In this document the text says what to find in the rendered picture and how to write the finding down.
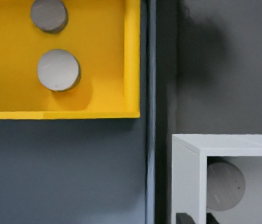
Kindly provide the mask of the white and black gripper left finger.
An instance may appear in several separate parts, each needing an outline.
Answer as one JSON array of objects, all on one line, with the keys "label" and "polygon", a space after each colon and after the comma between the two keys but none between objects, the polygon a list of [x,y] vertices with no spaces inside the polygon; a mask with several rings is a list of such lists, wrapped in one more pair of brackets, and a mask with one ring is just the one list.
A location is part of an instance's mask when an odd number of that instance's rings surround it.
[{"label": "white and black gripper left finger", "polygon": [[187,212],[176,212],[175,224],[196,224]]}]

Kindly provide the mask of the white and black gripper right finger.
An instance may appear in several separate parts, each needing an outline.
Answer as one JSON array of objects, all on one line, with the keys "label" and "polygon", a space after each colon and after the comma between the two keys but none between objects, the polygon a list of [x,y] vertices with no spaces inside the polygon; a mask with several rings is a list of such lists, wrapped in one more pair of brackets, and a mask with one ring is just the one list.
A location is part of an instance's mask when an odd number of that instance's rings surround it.
[{"label": "white and black gripper right finger", "polygon": [[219,224],[211,212],[206,213],[206,224]]}]

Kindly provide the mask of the grey bin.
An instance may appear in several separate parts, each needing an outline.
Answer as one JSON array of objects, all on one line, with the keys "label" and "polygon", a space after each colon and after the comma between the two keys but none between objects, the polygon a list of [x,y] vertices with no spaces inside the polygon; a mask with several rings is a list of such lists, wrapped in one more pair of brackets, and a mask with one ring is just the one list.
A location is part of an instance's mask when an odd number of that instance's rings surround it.
[{"label": "grey bin", "polygon": [[187,212],[206,224],[207,158],[221,158],[244,175],[245,194],[235,208],[217,212],[220,224],[262,224],[262,135],[173,134],[172,214]]}]

